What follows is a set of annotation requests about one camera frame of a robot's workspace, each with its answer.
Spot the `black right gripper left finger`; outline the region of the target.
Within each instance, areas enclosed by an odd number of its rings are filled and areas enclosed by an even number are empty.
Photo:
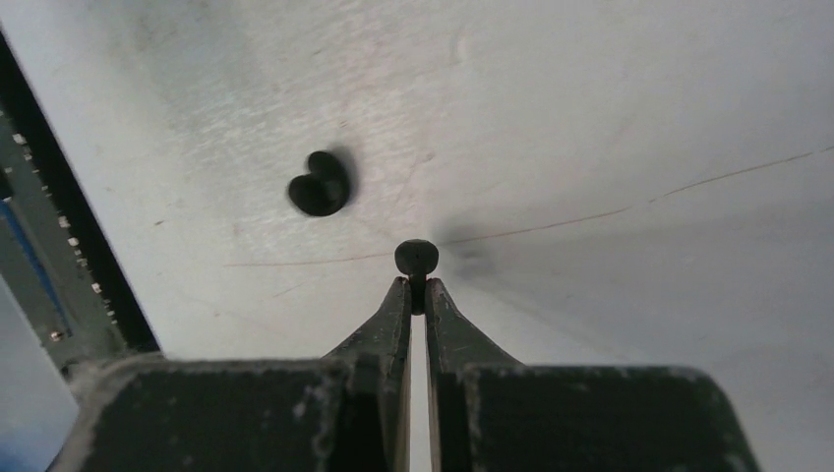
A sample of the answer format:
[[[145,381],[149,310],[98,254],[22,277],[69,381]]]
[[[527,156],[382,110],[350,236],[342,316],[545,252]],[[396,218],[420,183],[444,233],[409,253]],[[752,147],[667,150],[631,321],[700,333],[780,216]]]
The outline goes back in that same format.
[[[54,471],[405,471],[411,290],[316,359],[108,365]]]

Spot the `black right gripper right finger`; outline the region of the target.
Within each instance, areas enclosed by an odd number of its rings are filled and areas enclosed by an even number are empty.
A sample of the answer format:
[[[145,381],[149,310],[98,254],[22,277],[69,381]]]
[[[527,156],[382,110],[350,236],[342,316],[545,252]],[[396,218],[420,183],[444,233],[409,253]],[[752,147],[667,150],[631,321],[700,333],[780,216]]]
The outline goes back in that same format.
[[[724,391],[683,366],[526,365],[425,291],[437,471],[755,471]]]

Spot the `black earbud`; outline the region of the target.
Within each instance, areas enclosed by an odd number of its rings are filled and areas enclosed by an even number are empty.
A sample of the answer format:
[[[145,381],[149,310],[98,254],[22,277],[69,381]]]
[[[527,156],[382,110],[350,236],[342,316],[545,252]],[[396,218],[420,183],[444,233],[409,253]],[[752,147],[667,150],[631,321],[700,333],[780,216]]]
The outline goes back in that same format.
[[[353,185],[343,162],[332,152],[314,151],[306,160],[307,172],[294,177],[287,196],[302,213],[326,217],[341,211],[350,201]]]
[[[425,314],[427,280],[437,268],[439,257],[437,246],[423,239],[403,241],[394,251],[395,265],[409,281],[413,316]]]

